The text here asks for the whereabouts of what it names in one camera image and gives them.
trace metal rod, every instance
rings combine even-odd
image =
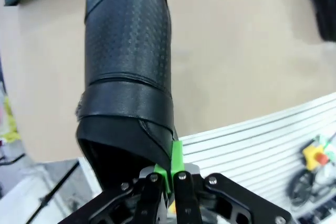
[[[33,215],[29,218],[26,224],[30,224],[38,215],[38,213],[48,205],[48,203],[52,200],[55,193],[58,189],[64,184],[64,182],[69,178],[69,176],[75,171],[75,169],[79,166],[79,162],[77,161],[73,167],[64,175],[64,177],[56,184],[56,186],[45,196],[43,197],[40,206],[36,209]]]

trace cardboard surface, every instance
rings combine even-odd
[[[179,136],[280,111],[336,90],[336,46],[319,38],[309,0],[168,0]],[[0,7],[4,76],[28,153],[81,155],[85,0]]]

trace bolt head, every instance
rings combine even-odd
[[[180,179],[180,180],[184,180],[184,179],[186,179],[186,178],[187,178],[186,173],[180,173],[180,174],[179,174],[179,179]]]
[[[286,224],[286,220],[282,216],[275,217],[275,224]]]
[[[210,177],[209,178],[209,183],[210,183],[210,185],[216,185],[217,184],[217,179],[215,177]]]
[[[130,187],[130,185],[128,183],[122,183],[121,184],[121,190],[123,190],[123,191],[126,191],[129,187]]]
[[[156,182],[158,178],[159,178],[159,177],[157,176],[157,174],[152,174],[152,175],[150,176],[150,180],[151,180],[151,182]]]

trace black metal bracket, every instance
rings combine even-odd
[[[202,209],[234,224],[294,223],[289,212],[222,174],[202,178],[200,174],[182,171],[173,180],[178,224],[208,223]],[[166,223],[168,198],[164,188],[163,176],[151,173],[146,178],[103,191],[59,224]]]

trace white slatted wall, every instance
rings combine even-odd
[[[301,149],[336,132],[336,93],[262,118],[183,137],[184,162],[226,177],[291,212],[286,189],[304,168]]]

